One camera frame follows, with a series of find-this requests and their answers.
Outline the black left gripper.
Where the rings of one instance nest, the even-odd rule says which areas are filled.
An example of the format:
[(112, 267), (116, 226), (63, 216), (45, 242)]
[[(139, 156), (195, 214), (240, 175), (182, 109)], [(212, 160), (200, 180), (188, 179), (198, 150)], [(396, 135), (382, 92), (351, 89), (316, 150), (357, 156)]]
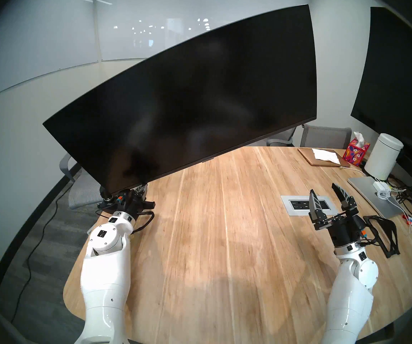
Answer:
[(132, 218), (137, 218), (144, 210), (153, 210), (155, 202), (147, 201), (148, 184), (140, 185), (134, 189), (124, 189), (116, 196), (115, 214), (127, 213)]

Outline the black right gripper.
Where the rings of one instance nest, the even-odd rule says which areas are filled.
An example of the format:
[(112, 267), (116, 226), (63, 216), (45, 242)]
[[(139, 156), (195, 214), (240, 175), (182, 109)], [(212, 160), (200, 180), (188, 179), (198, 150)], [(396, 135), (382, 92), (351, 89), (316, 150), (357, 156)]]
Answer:
[(342, 213), (328, 218), (314, 190), (309, 194), (309, 216), (315, 230), (327, 229), (335, 248), (347, 246), (360, 240), (364, 221), (360, 221), (357, 203), (341, 186), (332, 183), (337, 198), (341, 203)]

